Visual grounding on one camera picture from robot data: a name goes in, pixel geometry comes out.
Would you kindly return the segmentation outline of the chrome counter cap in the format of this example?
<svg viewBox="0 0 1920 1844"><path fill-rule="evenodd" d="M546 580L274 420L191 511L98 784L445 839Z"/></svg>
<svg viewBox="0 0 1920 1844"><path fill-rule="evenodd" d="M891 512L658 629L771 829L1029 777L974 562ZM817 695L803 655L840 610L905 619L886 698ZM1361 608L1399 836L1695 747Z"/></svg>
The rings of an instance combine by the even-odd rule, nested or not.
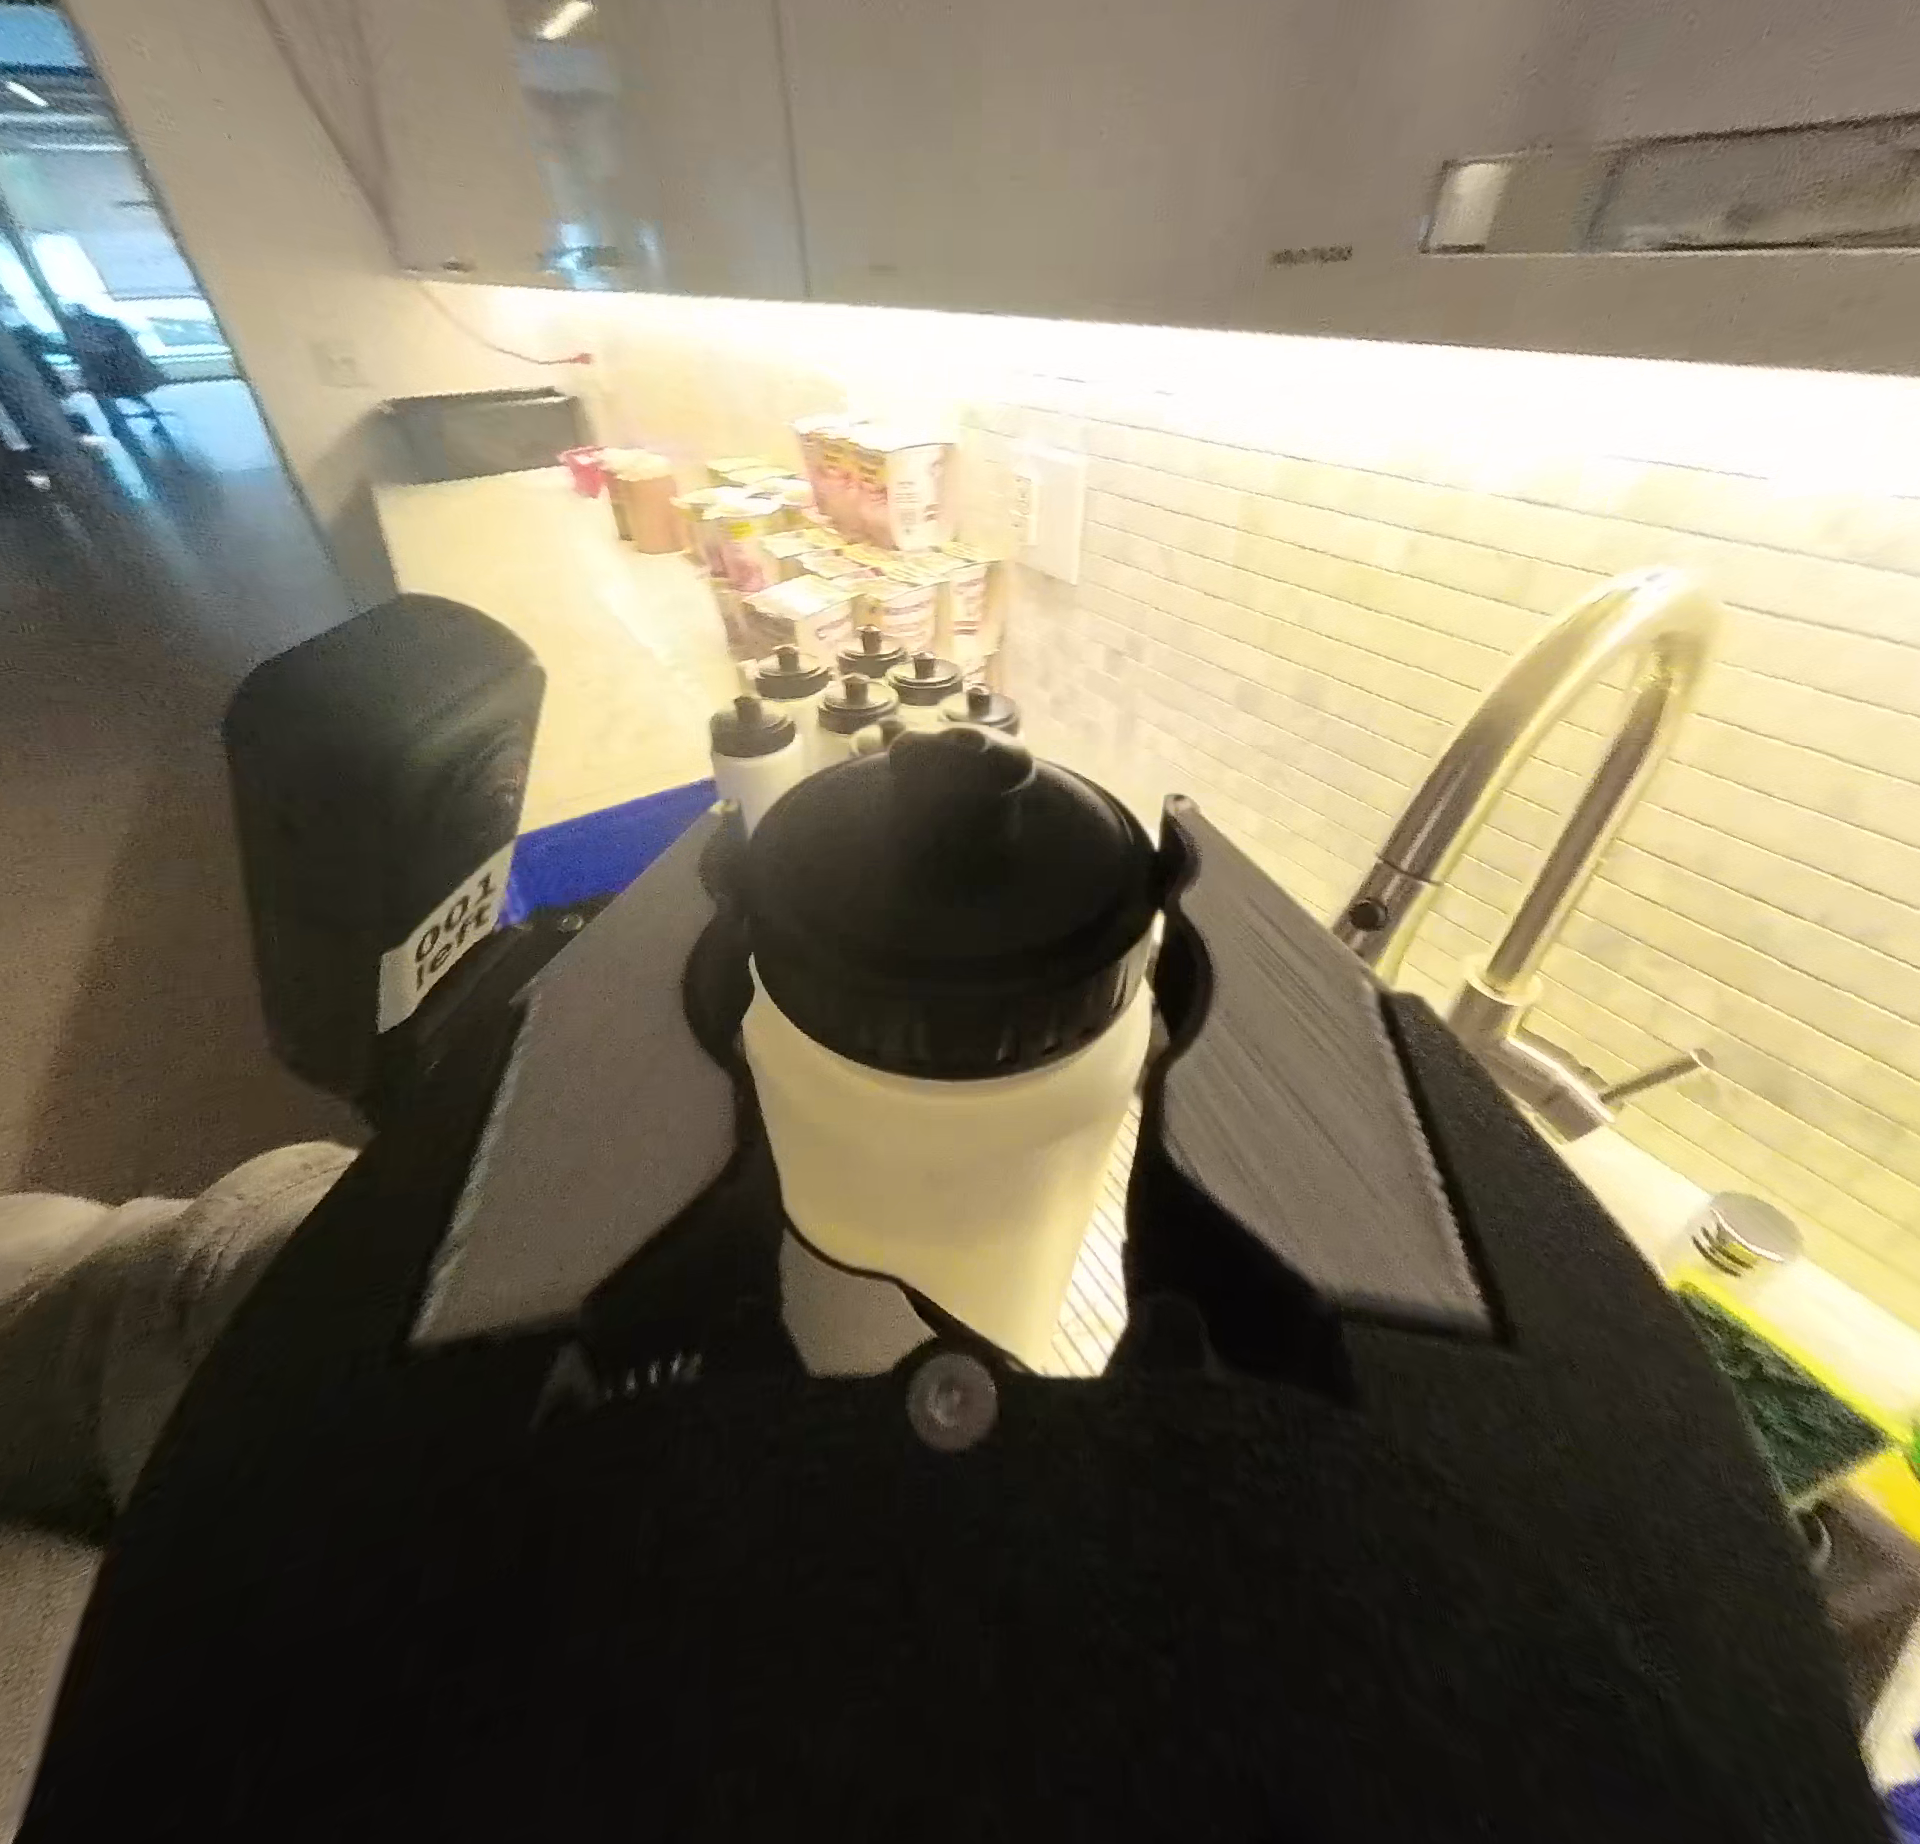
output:
<svg viewBox="0 0 1920 1844"><path fill-rule="evenodd" d="M1754 1281L1796 1267L1807 1252L1798 1223L1771 1201L1719 1191L1695 1212L1684 1257L1706 1277Z"/></svg>

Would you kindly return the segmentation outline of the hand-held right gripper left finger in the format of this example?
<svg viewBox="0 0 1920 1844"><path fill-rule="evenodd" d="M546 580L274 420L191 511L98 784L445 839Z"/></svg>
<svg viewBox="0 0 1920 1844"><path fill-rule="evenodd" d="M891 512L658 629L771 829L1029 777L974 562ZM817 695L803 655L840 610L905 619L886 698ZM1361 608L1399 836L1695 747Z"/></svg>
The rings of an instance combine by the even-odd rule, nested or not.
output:
<svg viewBox="0 0 1920 1844"><path fill-rule="evenodd" d="M686 1016L714 919L701 820L535 978L410 1333L421 1351L576 1322L732 1157L728 1073Z"/></svg>

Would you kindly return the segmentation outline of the cluster of white bottles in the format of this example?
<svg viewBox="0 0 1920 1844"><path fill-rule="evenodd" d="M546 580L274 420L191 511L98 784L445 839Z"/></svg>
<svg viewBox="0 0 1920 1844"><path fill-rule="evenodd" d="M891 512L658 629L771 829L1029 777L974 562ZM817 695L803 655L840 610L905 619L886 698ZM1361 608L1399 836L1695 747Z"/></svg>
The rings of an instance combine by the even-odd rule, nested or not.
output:
<svg viewBox="0 0 1920 1844"><path fill-rule="evenodd" d="M754 830L807 779L947 729L1019 739L1023 713L955 659L910 655L865 627L834 660L780 645L744 665L732 704L711 717L708 747L721 800Z"/></svg>

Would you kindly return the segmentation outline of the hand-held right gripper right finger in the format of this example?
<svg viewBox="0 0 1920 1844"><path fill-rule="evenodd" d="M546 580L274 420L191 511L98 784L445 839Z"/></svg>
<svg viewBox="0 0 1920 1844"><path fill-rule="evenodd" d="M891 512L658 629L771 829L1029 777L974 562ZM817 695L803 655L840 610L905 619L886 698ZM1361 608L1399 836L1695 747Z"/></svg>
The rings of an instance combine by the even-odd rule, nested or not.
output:
<svg viewBox="0 0 1920 1844"><path fill-rule="evenodd" d="M1166 798L1152 997L1154 1265L1199 1257L1330 1324L1493 1344L1477 1275L1375 973L1211 822Z"/></svg>

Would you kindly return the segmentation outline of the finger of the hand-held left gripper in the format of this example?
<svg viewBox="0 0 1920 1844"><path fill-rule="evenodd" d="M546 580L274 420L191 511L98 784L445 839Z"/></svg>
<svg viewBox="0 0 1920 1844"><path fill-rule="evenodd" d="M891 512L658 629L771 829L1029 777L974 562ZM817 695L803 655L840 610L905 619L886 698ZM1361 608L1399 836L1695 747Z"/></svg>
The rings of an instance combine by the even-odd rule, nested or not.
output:
<svg viewBox="0 0 1920 1844"><path fill-rule="evenodd" d="M880 1378L937 1341L934 1327L891 1279L852 1272L780 1234L780 1328L808 1378Z"/></svg>

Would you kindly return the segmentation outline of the white wall outlet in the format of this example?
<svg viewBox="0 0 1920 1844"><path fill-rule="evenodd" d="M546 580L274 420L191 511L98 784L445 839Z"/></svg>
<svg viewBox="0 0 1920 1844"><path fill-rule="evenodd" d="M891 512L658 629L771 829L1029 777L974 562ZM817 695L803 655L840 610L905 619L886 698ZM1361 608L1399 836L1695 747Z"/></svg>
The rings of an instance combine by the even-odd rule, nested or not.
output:
<svg viewBox="0 0 1920 1844"><path fill-rule="evenodd" d="M1017 441L1010 459L1010 535L1017 562L1055 584L1079 584L1084 566L1090 460L1080 449Z"/></svg>

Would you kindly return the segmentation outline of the pile of instant noodle cups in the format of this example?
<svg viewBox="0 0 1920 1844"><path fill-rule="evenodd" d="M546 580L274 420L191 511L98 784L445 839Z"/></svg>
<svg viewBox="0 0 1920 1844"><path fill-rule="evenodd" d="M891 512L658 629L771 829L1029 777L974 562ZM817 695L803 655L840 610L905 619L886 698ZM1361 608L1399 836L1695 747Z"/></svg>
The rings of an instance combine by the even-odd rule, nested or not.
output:
<svg viewBox="0 0 1920 1844"><path fill-rule="evenodd" d="M984 671L1002 635L1002 560L957 533L957 446L910 425L803 416L791 462L722 457L676 502L734 663L779 648L837 663L930 655Z"/></svg>

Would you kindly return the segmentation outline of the white marble desk countertop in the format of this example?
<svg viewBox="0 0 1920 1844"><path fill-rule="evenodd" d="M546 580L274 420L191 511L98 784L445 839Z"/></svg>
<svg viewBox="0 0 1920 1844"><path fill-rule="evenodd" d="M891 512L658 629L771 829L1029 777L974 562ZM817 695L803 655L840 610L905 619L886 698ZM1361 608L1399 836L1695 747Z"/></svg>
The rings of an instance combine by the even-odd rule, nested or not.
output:
<svg viewBox="0 0 1920 1844"><path fill-rule="evenodd" d="M379 487L374 504L401 591L479 608L544 671L521 835L711 779L708 717L736 672L693 565L620 543L607 506L576 497L563 469ZM1811 1254L1753 1281L1708 1277L1684 1244L1712 1193L1616 1132L1563 1157L1646 1257L1692 1267L1719 1302L1879 1422L1916 1418L1915 1327Z"/></svg>

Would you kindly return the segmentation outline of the steel kitchen faucet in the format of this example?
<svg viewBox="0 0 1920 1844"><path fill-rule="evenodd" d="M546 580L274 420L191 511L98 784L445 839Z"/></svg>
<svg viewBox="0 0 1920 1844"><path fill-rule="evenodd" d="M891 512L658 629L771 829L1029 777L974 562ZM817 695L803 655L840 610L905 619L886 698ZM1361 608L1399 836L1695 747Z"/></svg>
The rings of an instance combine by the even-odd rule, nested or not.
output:
<svg viewBox="0 0 1920 1844"><path fill-rule="evenodd" d="M1692 717L1719 629L1716 598L1672 566L1622 574L1571 607L1453 732L1332 924L1377 981L1393 984L1493 809L1572 710L1621 675L1616 729L1500 942L1447 1012L1454 1041L1564 1144L1610 1129L1643 1093L1706 1069L1692 1053L1605 1088L1526 1024L1542 967Z"/></svg>

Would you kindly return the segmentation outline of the yellow green sponge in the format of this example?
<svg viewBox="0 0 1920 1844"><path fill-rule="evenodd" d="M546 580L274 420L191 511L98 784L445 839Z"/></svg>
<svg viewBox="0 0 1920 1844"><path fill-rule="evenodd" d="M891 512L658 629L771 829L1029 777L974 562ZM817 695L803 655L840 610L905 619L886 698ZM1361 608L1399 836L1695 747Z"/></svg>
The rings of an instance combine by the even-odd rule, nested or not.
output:
<svg viewBox="0 0 1920 1844"><path fill-rule="evenodd" d="M1692 1281L1679 1283L1674 1298L1731 1384L1791 1515L1811 1513L1894 1447L1884 1425L1844 1401L1738 1311Z"/></svg>

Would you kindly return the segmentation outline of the white squeeze bottle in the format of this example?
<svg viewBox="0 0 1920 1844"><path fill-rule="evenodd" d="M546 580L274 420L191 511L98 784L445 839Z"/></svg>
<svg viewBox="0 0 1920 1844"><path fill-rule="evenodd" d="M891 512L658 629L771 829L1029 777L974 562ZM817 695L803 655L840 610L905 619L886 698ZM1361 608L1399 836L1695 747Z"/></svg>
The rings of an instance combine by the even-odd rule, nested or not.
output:
<svg viewBox="0 0 1920 1844"><path fill-rule="evenodd" d="M736 884L738 1041L818 1267L1061 1370L1148 1056L1158 858L1110 793L977 727L906 732L766 810Z"/></svg>

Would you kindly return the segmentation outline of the blue plastic bin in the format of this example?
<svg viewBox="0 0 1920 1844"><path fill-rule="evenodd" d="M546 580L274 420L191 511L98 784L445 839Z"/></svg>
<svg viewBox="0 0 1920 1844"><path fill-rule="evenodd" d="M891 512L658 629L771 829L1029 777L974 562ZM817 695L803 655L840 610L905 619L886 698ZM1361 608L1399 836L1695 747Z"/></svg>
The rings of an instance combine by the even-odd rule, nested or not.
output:
<svg viewBox="0 0 1920 1844"><path fill-rule="evenodd" d="M1880 1797L1919 1783L1919 1671L1888 1681L1861 1739L1869 1779Z"/></svg>
<svg viewBox="0 0 1920 1844"><path fill-rule="evenodd" d="M718 802L712 779L524 830L500 899L500 926L622 895Z"/></svg>

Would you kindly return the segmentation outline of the under-cabinet light strip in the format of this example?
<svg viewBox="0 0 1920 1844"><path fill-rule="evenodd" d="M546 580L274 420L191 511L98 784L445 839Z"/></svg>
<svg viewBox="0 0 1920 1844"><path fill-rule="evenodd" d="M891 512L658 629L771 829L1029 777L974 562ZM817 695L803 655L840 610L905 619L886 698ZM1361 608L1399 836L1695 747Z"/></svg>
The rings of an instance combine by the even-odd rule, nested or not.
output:
<svg viewBox="0 0 1920 1844"><path fill-rule="evenodd" d="M1191 326L424 280L500 359L585 377L630 422L698 409L786 422L850 410L955 425L1006 403L1073 419L1124 407L1248 432L1256 444L1447 438L1500 426L1526 443L1597 441L1689 467L1769 459L1682 449L1784 446L1783 467L1907 469L1864 449L1916 441L1908 373L1740 367Z"/></svg>

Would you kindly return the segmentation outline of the grey upper cabinets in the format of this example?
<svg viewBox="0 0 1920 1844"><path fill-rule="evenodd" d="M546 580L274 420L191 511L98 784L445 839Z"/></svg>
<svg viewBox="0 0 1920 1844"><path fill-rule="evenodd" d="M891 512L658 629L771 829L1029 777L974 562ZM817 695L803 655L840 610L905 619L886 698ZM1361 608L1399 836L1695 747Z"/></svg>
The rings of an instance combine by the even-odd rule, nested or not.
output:
<svg viewBox="0 0 1920 1844"><path fill-rule="evenodd" d="M1919 0L250 0L401 272L1916 377Z"/></svg>

